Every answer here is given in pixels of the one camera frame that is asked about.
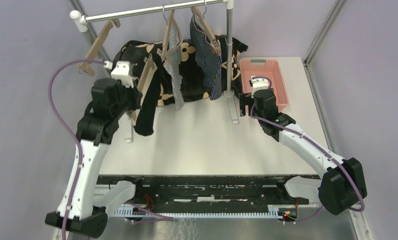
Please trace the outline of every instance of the metal floor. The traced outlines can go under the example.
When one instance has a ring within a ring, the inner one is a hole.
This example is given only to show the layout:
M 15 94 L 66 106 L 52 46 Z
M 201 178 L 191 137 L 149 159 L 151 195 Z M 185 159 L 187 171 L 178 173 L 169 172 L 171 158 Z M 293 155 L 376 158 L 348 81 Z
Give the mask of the metal floor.
M 302 208 L 299 219 L 316 210 Z M 74 235 L 71 240 L 86 240 Z M 99 240 L 357 240 L 348 211 L 334 216 L 323 210 L 314 220 L 283 225 L 275 219 L 180 218 L 132 225 L 110 218 Z

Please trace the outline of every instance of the wire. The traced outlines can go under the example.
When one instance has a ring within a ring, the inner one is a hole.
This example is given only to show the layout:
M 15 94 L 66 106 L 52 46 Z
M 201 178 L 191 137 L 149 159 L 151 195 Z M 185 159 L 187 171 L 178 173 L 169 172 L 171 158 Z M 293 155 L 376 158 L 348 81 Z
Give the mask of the wire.
M 136 221 L 136 222 L 135 222 L 136 224 L 145 224 L 145 223 L 154 223 L 154 222 L 173 221 L 173 220 L 174 220 L 173 217 L 164 216 L 164 215 L 160 215 L 160 214 L 158 214 L 158 213 L 154 213 L 154 212 L 152 212 L 152 211 L 150 211 L 150 210 L 147 210 L 147 209 L 142 208 L 141 206 L 139 206 L 139 205 L 137 205 L 137 204 L 135 204 L 135 203 L 133 203 L 133 202 L 126 201 L 125 203 L 126 203 L 126 204 L 129 204 L 129 205 L 131 205 L 131 206 L 133 206 L 133 207 L 135 207 L 135 208 L 138 208 L 138 210 L 140 210 L 140 211 L 142 211 L 142 212 L 145 212 L 145 213 L 147 213 L 147 214 L 150 214 L 150 215 L 153 215 L 153 216 L 155 216 L 155 217 L 158 217 L 158 219 L 150 219 L 150 220 L 146 220 L 146 221 Z
M 346 179 L 349 181 L 349 183 L 350 183 L 350 185 L 352 186 L 352 188 L 353 188 L 353 190 L 354 190 L 356 196 L 358 197 L 359 203 L 361 204 L 361 207 L 360 207 L 360 208 L 353 208 L 353 207 L 350 207 L 349 209 L 352 210 L 352 211 L 354 211 L 354 212 L 362 212 L 362 211 L 364 211 L 364 209 L 366 208 L 366 206 L 365 206 L 365 204 L 364 204 L 363 197 L 361 196 L 360 191 L 358 190 L 357 185 L 355 185 L 354 181 L 352 180 L 351 176 L 350 176 L 349 173 L 346 171 L 346 169 L 345 169 L 336 159 L 334 159 L 333 156 L 330 155 L 330 153 L 328 153 L 326 150 L 324 150 L 320 145 L 318 145 L 318 143 L 314 142 L 311 138 L 307 137 L 306 135 L 302 135 L 302 133 L 300 133 L 300 132 L 298 132 L 298 131 L 296 131 L 296 130 L 293 130 L 293 129 L 290 129 L 290 128 L 288 128 L 288 127 L 285 127 L 285 126 L 282 126 L 282 125 L 280 125 L 280 124 L 277 124 L 277 123 L 275 123 L 275 122 L 269 121 L 269 120 L 267 120 L 267 119 L 265 119 L 265 118 L 258 117 L 258 116 L 254 116 L 254 109 L 255 109 L 255 104 L 252 105 L 252 110 L 250 111 L 250 117 L 251 117 L 251 118 L 257 119 L 257 120 L 262 121 L 262 122 L 264 122 L 264 123 L 273 125 L 273 126 L 279 128 L 279 129 L 286 130 L 286 131 L 288 131 L 288 132 L 291 132 L 291 133 L 293 133 L 293 134 L 296 134 L 296 135 L 302 137 L 303 139 L 305 139 L 306 141 L 308 141 L 311 145 L 313 145 L 315 148 L 317 148 L 320 152 L 322 152 L 330 161 L 332 161 L 334 164 L 336 164 L 336 165 L 339 167 L 339 169 L 343 172 L 343 174 L 345 175 Z
M 293 210 L 298 209 L 298 206 L 299 206 L 299 198 L 297 197 L 297 198 L 296 198 L 296 204 L 294 205 Z
M 265 79 L 265 80 L 267 80 L 267 81 L 268 81 L 268 84 L 269 84 L 268 89 L 271 89 L 271 86 L 273 85 L 273 82 L 271 81 L 271 79 L 269 79 L 269 78 L 266 77 L 266 76 L 254 76 L 254 77 L 252 77 L 251 79 L 252 79 L 252 80 L 255 80 L 255 79 Z
M 143 197 L 146 197 L 146 208 L 149 206 L 149 194 L 146 193 Z
M 321 206 L 321 207 L 319 207 L 319 209 L 314 213 L 314 215 L 312 215 L 312 216 L 310 216 L 310 217 L 308 217 L 308 218 L 305 218 L 305 219 L 302 219 L 302 220 L 296 220 L 296 221 L 294 221 L 294 222 L 286 222 L 286 224 L 300 224 L 300 223 L 306 223 L 306 222 L 308 222 L 308 221 L 311 221 L 311 220 L 313 220 L 313 219 L 315 219 L 318 215 L 320 215 L 320 213 L 323 211 L 323 206 Z
M 154 207 L 155 207 L 155 203 L 154 203 L 154 201 L 152 200 L 152 198 L 149 197 L 149 195 L 147 195 L 147 197 L 148 197 L 149 200 L 152 202 L 152 207 L 150 208 L 150 210 L 152 211 L 152 210 L 154 209 Z
M 112 178 L 112 179 L 110 180 L 109 185 L 108 185 L 109 190 L 111 190 L 111 184 L 114 182 L 115 179 L 116 179 L 116 178 Z
M 65 63 L 64 65 L 60 66 L 52 75 L 52 77 L 50 78 L 49 81 L 49 86 L 48 86 L 48 91 L 47 91 L 47 95 L 49 98 L 49 104 L 50 107 L 52 108 L 53 113 L 55 114 L 55 116 L 57 117 L 57 119 L 59 120 L 60 124 L 62 124 L 62 126 L 66 129 L 66 131 L 69 133 L 69 135 L 71 135 L 72 139 L 74 140 L 77 149 L 78 149 L 78 165 L 81 166 L 81 164 L 83 164 L 83 148 L 81 146 L 80 141 L 77 139 L 76 134 L 71 130 L 71 128 L 68 126 L 68 124 L 64 121 L 64 119 L 61 117 L 61 115 L 58 113 L 58 110 L 55 107 L 55 104 L 53 102 L 53 98 L 52 98 L 52 85 L 56 79 L 56 76 L 62 71 L 64 70 L 66 67 L 77 64 L 77 63 L 97 63 L 97 64 L 105 64 L 105 62 L 103 61 L 99 61 L 99 60 L 94 60 L 94 59 L 78 59 L 78 60 L 73 60 L 70 62 Z M 81 168 L 77 167 L 76 171 L 75 171 L 75 176 L 74 176 L 74 180 L 72 182 L 71 188 L 69 190 L 69 194 L 68 194 L 68 201 L 66 202 L 66 210 L 65 213 L 63 215 L 63 221 L 62 221 L 62 240 L 67 240 L 67 236 L 65 234 L 66 232 L 66 228 L 67 228 L 67 220 L 68 220 L 68 215 L 70 214 L 70 209 L 72 208 L 71 203 L 73 201 L 73 197 L 74 197 L 74 192 L 76 190 L 76 186 L 77 186 L 77 182 L 79 180 L 80 177 L 80 171 Z
M 294 208 L 294 210 L 296 210 L 296 217 L 291 217 L 289 214 L 286 214 L 286 217 L 296 221 L 299 217 L 299 208 Z

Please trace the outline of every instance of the metal hook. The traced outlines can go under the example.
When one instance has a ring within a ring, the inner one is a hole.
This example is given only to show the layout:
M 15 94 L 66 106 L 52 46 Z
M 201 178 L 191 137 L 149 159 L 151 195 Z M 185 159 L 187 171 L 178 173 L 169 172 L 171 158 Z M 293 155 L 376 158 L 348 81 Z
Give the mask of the metal hook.
M 203 13 L 203 19 L 205 19 L 205 14 L 207 13 L 208 7 L 207 7 L 207 0 L 203 0 L 203 2 L 205 3 L 205 12 Z
M 162 6 L 162 15 L 163 15 L 163 19 L 165 19 L 165 22 L 166 22 L 166 24 L 168 25 L 168 20 L 167 20 L 167 18 L 165 17 L 165 3 L 164 3 L 163 6 Z

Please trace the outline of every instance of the gray wall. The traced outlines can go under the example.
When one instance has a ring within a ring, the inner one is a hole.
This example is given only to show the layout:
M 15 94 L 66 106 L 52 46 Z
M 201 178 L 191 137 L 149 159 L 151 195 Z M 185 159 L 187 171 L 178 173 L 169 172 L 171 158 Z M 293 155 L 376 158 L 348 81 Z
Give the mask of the gray wall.
M 0 1 L 0 240 L 49 240 L 54 231 L 44 220 L 62 199 L 75 144 L 49 107 L 48 82 L 89 49 L 71 10 L 66 0 Z M 91 79 L 72 67 L 53 88 L 74 130 Z
M 398 0 L 349 1 L 312 70 L 339 153 L 363 164 L 375 237 L 398 239 Z
M 175 0 L 174 3 L 189 0 Z M 81 0 L 88 15 L 100 15 L 167 5 L 171 0 Z M 305 57 L 335 0 L 235 0 L 233 36 L 249 45 L 245 57 Z M 179 9 L 174 17 L 189 39 L 190 9 Z M 224 4 L 207 6 L 205 19 L 215 34 L 226 34 Z M 103 22 L 94 23 L 97 30 Z M 121 28 L 112 29 L 104 46 L 113 58 L 129 40 L 160 42 L 166 23 L 161 12 L 121 19 Z

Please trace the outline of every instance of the white pole cap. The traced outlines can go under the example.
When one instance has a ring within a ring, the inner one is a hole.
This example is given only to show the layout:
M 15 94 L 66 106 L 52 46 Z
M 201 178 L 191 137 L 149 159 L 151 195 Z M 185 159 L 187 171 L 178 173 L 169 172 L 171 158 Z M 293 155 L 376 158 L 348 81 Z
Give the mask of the white pole cap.
M 85 33 L 87 32 L 87 26 L 81 24 L 80 20 L 82 18 L 82 15 L 79 11 L 77 10 L 72 10 L 69 13 L 69 17 L 71 17 L 71 19 L 74 21 L 75 25 L 77 26 L 78 30 L 80 31 L 80 33 Z

